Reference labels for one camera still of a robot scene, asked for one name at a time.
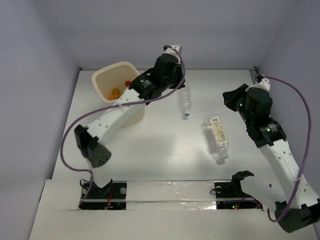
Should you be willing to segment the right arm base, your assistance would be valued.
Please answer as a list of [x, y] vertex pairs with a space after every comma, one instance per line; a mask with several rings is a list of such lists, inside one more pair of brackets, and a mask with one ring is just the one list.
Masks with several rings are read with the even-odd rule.
[[210, 194], [216, 197], [217, 210], [263, 209], [262, 204], [252, 196], [244, 193], [241, 181], [254, 174], [248, 170], [235, 173], [231, 180], [216, 181]]

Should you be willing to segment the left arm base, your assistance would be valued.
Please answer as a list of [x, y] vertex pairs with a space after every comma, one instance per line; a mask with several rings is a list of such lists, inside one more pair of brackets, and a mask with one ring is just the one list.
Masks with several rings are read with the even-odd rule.
[[82, 188], [80, 197], [81, 210], [125, 210], [127, 206], [127, 182], [113, 181], [104, 187], [98, 187], [93, 183], [91, 189], [90, 181], [81, 179], [79, 184]]

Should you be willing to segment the orange juice bottle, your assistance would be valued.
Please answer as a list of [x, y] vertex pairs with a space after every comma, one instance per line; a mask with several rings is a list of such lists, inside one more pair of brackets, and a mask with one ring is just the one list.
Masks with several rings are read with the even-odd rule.
[[113, 101], [113, 100], [119, 99], [121, 95], [122, 95], [121, 90], [118, 88], [114, 88], [110, 93], [110, 95], [108, 96], [108, 100]]

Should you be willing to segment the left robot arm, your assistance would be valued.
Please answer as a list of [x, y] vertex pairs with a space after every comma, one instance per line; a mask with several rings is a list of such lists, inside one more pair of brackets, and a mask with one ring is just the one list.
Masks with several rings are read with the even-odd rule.
[[106, 144], [118, 128], [151, 102], [165, 98], [165, 90], [174, 92], [182, 88], [184, 75], [179, 51], [167, 48], [154, 67], [137, 76], [110, 109], [87, 126], [76, 126], [76, 145], [90, 166], [94, 169], [106, 164], [112, 156]]

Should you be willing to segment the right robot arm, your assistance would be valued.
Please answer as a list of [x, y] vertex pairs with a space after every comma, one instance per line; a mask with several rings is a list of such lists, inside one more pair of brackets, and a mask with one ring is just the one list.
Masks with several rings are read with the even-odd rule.
[[273, 100], [269, 91], [246, 84], [222, 94], [224, 105], [238, 112], [248, 136], [269, 162], [282, 192], [259, 183], [246, 170], [232, 176], [230, 190], [235, 196], [248, 194], [274, 214], [275, 222], [287, 233], [312, 225], [320, 220], [320, 197], [300, 173], [281, 125], [271, 118]]

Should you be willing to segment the clear bottle white cap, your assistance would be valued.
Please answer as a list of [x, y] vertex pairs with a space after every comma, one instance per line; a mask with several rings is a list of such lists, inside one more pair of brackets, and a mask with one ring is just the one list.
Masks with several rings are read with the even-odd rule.
[[187, 120], [191, 115], [192, 108], [191, 91], [187, 85], [178, 90], [178, 100], [182, 118], [184, 120]]

